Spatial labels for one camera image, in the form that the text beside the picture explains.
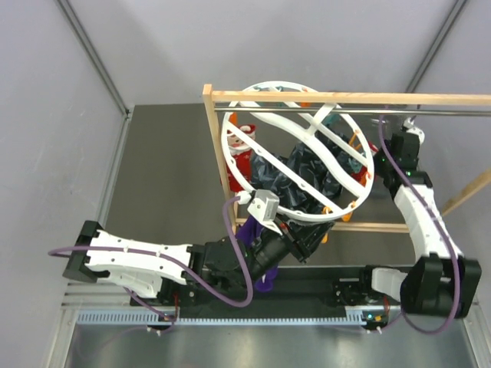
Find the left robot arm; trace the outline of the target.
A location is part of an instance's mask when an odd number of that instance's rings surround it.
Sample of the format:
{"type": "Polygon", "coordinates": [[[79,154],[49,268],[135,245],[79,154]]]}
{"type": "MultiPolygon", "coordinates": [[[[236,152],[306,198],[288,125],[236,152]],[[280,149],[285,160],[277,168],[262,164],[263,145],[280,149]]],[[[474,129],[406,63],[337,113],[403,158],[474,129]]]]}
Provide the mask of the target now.
{"type": "Polygon", "coordinates": [[[280,261],[292,255],[306,262],[333,225],[279,220],[276,226],[272,231],[248,217],[237,232],[217,241],[158,245],[120,238],[87,221],[66,253],[62,275],[84,283],[105,279],[158,304],[169,302],[174,290],[189,287],[244,307],[256,291],[272,291],[280,261]]]}

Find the purple sock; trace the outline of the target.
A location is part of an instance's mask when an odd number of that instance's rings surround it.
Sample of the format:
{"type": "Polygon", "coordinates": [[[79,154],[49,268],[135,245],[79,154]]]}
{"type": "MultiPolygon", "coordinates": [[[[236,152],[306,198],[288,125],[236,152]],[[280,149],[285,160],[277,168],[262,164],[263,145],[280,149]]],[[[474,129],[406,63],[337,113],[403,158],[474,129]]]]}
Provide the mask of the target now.
{"type": "MultiPolygon", "coordinates": [[[[242,224],[237,233],[237,241],[241,241],[243,245],[252,250],[259,246],[261,235],[264,227],[252,216],[249,216],[245,223],[242,224]]],[[[254,283],[255,290],[260,293],[271,292],[274,288],[274,281],[278,276],[278,264],[271,266],[263,276],[257,279],[254,283]]]]}

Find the white round clip hanger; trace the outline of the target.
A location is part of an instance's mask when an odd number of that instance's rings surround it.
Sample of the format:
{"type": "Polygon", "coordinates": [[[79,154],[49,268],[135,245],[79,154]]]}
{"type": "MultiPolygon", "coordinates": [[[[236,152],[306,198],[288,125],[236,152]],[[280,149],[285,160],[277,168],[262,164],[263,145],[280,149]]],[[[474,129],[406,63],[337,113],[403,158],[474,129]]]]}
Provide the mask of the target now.
{"type": "Polygon", "coordinates": [[[361,144],[357,151],[344,137],[331,130],[325,120],[338,108],[322,100],[316,90],[288,81],[265,81],[243,90],[229,102],[229,107],[244,107],[256,119],[298,139],[287,159],[270,153],[253,138],[234,126],[222,122],[222,136],[237,136],[253,152],[252,174],[246,179],[227,147],[222,149],[228,169],[240,186],[249,193],[261,189],[280,198],[277,212],[300,222],[330,222],[351,214],[364,203],[374,184],[374,160],[369,142],[355,120],[340,115],[361,144]],[[299,126],[287,117],[262,112],[263,103],[281,103],[299,108],[302,103],[319,103],[314,114],[301,113],[308,123],[299,126]]]}

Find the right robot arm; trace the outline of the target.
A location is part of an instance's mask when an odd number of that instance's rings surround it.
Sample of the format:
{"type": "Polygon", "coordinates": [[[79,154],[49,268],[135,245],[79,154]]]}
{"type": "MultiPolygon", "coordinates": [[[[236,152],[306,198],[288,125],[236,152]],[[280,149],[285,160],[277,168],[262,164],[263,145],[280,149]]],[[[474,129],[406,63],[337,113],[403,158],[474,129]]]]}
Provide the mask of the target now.
{"type": "Polygon", "coordinates": [[[448,233],[434,201],[429,175],[418,169],[423,131],[407,118],[400,131],[374,155],[375,173],[389,191],[409,231],[416,262],[409,271],[367,268],[358,284],[360,298],[373,304],[384,295],[405,314],[463,319],[469,313],[482,269],[466,258],[448,233]]]}

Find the red santa sock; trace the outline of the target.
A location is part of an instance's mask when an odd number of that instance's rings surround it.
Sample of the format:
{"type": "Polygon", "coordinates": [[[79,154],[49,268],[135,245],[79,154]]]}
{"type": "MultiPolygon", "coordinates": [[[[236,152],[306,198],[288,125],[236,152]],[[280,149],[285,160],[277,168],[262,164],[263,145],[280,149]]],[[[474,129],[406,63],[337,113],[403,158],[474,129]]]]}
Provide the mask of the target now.
{"type": "MultiPolygon", "coordinates": [[[[252,175],[251,155],[252,149],[247,146],[240,138],[227,131],[227,140],[230,148],[230,153],[236,161],[236,166],[245,179],[250,182],[252,175]]],[[[236,178],[227,168],[227,177],[229,180],[229,188],[232,192],[241,192],[243,187],[237,182],[236,178]]]]}

